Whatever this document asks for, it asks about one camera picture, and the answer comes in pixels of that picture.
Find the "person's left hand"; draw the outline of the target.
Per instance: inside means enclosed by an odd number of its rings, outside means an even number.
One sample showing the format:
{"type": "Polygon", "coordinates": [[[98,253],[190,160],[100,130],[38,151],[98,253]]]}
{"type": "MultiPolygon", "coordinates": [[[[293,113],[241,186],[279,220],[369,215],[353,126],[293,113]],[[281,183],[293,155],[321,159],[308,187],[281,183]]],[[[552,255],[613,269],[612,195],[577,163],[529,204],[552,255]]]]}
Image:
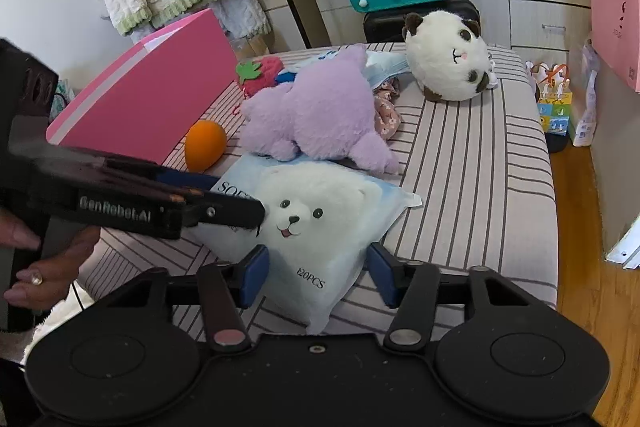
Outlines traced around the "person's left hand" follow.
{"type": "MultiPolygon", "coordinates": [[[[41,259],[16,273],[17,282],[3,294],[14,307],[50,310],[67,297],[70,285],[77,279],[79,269],[93,253],[99,242],[100,229],[88,227],[80,231],[65,251],[41,259]]],[[[24,223],[1,210],[1,245],[33,251],[40,239],[24,223]]]]}

